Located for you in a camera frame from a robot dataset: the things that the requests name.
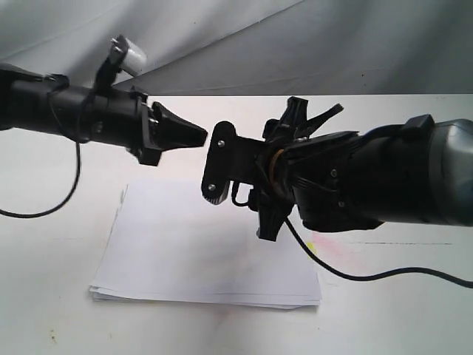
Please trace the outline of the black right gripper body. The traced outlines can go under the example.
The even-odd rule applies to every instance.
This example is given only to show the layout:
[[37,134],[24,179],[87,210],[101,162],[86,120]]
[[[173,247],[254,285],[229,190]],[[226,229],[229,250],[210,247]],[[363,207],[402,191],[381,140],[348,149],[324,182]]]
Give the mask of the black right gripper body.
[[275,241],[285,219],[292,212],[295,197],[289,178],[290,148],[299,148],[330,118],[343,110],[336,104],[309,119],[308,101],[295,96],[287,99],[281,118],[267,121],[262,137],[268,145],[255,161],[257,185],[255,207],[259,218],[258,238]]

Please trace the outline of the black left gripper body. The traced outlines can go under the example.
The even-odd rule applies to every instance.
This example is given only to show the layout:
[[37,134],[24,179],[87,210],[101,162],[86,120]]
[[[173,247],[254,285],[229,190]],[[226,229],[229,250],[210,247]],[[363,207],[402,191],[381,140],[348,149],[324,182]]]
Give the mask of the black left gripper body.
[[147,99],[148,95],[135,87],[129,92],[114,89],[108,97],[96,95],[81,114],[79,137],[122,146],[139,164],[156,166],[161,151],[152,139],[154,116]]

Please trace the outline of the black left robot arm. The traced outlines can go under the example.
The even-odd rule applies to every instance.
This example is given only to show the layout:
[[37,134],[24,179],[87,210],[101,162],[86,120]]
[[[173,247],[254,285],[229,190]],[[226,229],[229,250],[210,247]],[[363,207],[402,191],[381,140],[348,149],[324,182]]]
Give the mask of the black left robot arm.
[[207,131],[144,92],[94,93],[64,75],[43,76],[1,65],[1,128],[63,135],[80,143],[122,146],[139,164],[157,166],[169,150],[204,146]]

